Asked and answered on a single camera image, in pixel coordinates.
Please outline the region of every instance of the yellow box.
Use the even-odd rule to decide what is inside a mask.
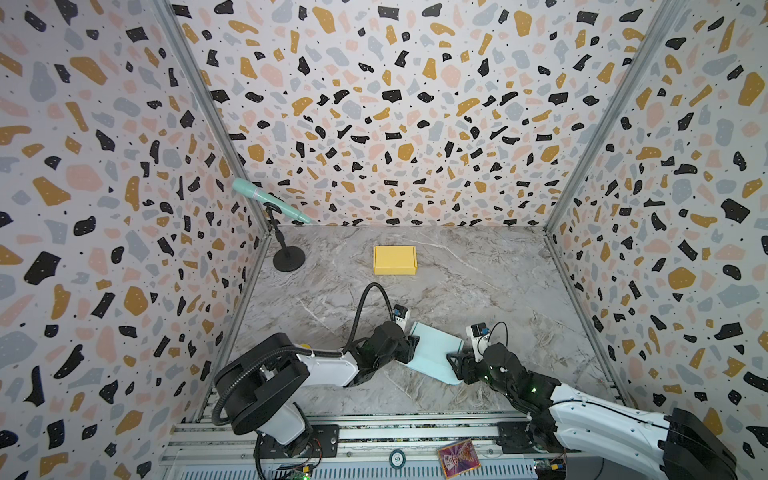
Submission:
[[[374,275],[416,275],[416,247],[373,247]]]

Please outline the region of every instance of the side wall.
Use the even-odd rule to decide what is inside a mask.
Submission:
[[[378,225],[546,222],[660,4],[177,3],[249,178]]]
[[[146,7],[0,9],[0,478],[147,475],[256,260]]]
[[[767,5],[688,5],[553,225],[632,400],[694,412],[742,478],[768,454]]]

